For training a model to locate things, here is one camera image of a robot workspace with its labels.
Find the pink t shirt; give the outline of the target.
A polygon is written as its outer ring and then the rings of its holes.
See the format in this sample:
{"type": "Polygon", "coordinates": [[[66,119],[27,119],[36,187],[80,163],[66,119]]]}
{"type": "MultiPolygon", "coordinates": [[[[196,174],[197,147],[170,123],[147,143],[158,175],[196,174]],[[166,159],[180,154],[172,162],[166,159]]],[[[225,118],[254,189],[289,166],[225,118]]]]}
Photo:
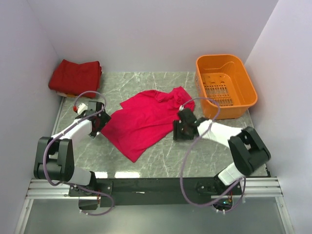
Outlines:
{"type": "Polygon", "coordinates": [[[140,92],[120,103],[121,109],[101,133],[131,162],[173,130],[180,107],[194,110],[195,102],[183,87],[165,93],[157,90],[140,92]]]}

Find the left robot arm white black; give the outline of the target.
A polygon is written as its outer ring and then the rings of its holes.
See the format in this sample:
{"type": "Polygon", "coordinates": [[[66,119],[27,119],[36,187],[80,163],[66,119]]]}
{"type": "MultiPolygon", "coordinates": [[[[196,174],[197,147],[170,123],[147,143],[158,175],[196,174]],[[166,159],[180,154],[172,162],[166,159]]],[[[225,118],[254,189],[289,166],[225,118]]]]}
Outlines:
{"type": "Polygon", "coordinates": [[[98,189],[95,173],[75,166],[74,146],[85,136],[95,138],[111,117],[104,109],[105,104],[89,101],[87,105],[74,106],[78,114],[68,127],[53,136],[41,137],[37,144],[34,177],[51,181],[79,185],[87,196],[98,189]]]}

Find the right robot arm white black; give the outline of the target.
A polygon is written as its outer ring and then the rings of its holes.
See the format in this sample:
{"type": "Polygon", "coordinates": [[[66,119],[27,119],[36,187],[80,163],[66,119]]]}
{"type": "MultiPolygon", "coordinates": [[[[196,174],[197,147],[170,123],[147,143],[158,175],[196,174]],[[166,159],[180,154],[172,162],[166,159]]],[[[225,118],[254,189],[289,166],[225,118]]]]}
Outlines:
{"type": "Polygon", "coordinates": [[[173,122],[174,140],[202,137],[230,149],[233,163],[208,184],[210,194],[226,194],[235,181],[250,176],[271,159],[268,148],[253,127],[230,127],[205,117],[198,119],[189,108],[181,108],[177,115],[179,120],[173,122]]]}

